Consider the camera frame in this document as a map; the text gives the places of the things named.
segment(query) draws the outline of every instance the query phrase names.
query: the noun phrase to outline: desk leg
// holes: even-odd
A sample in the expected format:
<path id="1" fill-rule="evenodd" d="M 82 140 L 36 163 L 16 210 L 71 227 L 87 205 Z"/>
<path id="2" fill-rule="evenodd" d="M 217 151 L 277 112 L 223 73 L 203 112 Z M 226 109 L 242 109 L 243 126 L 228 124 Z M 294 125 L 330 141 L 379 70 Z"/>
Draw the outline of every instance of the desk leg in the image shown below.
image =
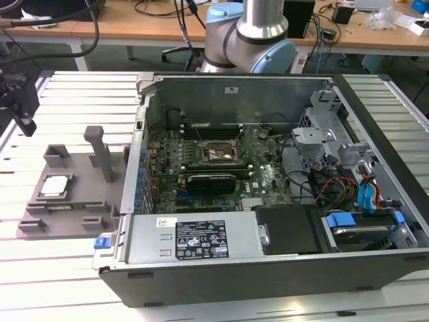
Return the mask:
<path id="1" fill-rule="evenodd" d="M 311 48 L 307 46 L 296 46 L 295 60 L 290 69 L 291 74 L 302 74 L 304 65 L 307 61 L 308 55 L 311 53 Z"/>
<path id="2" fill-rule="evenodd" d="M 70 49 L 72 50 L 72 53 L 77 53 L 82 51 L 82 40 L 80 38 L 74 38 L 72 39 L 71 43 L 69 43 Z M 79 57 L 75 58 L 74 61 L 76 62 L 76 65 L 78 67 L 78 70 L 80 72 L 87 72 L 89 71 L 88 64 L 86 63 L 85 57 Z"/>
<path id="3" fill-rule="evenodd" d="M 134 49 L 133 46 L 127 46 L 128 59 L 133 60 L 134 57 Z"/>

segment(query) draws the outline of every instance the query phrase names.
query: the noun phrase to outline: power supply label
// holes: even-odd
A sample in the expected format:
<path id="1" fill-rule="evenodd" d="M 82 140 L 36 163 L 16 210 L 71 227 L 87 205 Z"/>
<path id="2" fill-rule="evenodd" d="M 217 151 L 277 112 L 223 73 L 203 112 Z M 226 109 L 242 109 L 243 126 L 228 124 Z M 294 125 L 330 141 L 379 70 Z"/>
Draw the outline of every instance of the power supply label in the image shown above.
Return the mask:
<path id="1" fill-rule="evenodd" d="M 229 257 L 225 220 L 176 223 L 176 258 L 204 260 Z"/>

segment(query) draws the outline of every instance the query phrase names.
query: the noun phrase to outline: blue latch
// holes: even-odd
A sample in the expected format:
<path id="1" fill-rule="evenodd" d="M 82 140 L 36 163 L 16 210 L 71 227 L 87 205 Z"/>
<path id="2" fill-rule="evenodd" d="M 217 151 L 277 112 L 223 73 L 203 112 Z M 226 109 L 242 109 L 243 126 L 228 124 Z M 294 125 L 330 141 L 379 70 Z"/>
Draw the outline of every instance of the blue latch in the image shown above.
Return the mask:
<path id="1" fill-rule="evenodd" d="M 398 224 L 399 224 L 399 223 L 403 223 L 403 222 L 405 222 L 405 218 L 404 218 L 404 216 L 402 215 L 402 212 L 400 212 L 400 211 L 395 211 L 394 216 L 395 216 L 395 219 L 396 219 L 396 221 L 397 221 L 397 223 L 398 223 Z"/>
<path id="2" fill-rule="evenodd" d="M 326 217 L 329 227 L 356 226 L 351 213 L 331 213 Z"/>
<path id="3" fill-rule="evenodd" d="M 110 248 L 110 237 L 97 237 L 94 241 L 94 249 L 96 250 L 105 250 Z"/>

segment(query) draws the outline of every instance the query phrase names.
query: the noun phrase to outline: blue tab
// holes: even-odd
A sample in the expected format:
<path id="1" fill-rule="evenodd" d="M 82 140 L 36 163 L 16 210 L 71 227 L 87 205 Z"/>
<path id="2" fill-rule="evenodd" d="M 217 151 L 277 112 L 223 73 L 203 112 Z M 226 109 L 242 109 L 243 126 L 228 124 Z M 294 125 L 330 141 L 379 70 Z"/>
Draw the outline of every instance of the blue tab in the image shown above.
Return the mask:
<path id="1" fill-rule="evenodd" d="M 402 215 L 402 212 L 400 212 L 400 211 L 395 211 L 394 216 L 395 216 L 395 219 L 396 219 L 397 223 L 404 223 L 404 222 L 405 222 L 405 218 L 404 218 L 404 216 Z"/>
<path id="2" fill-rule="evenodd" d="M 351 213 L 331 213 L 326 217 L 330 228 L 342 226 L 356 226 Z"/>
<path id="3" fill-rule="evenodd" d="M 365 193 L 365 200 L 363 201 L 363 208 L 369 210 L 370 213 L 374 213 L 375 210 L 371 206 L 371 198 L 373 196 L 374 188 L 371 185 L 367 186 L 367 192 Z"/>
<path id="4" fill-rule="evenodd" d="M 103 250 L 110 248 L 110 237 L 97 237 L 94 241 L 94 249 Z"/>
<path id="5" fill-rule="evenodd" d="M 357 193 L 357 203 L 359 206 L 363 205 L 363 197 L 365 195 L 365 185 L 361 184 L 359 186 L 359 191 Z"/>
<path id="6" fill-rule="evenodd" d="M 336 227 L 336 221 L 335 221 L 334 216 L 329 215 L 326 217 L 326 220 L 328 221 L 328 225 L 330 228 Z"/>

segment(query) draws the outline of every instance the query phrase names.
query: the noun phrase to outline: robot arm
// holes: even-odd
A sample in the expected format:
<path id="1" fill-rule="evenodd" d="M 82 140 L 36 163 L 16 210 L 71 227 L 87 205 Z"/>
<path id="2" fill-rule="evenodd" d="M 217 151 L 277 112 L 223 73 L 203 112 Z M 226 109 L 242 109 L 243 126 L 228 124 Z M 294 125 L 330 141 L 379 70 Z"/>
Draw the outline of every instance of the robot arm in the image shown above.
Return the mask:
<path id="1" fill-rule="evenodd" d="M 286 71 L 294 61 L 295 45 L 286 38 L 283 5 L 284 0 L 244 0 L 210 6 L 200 71 Z"/>

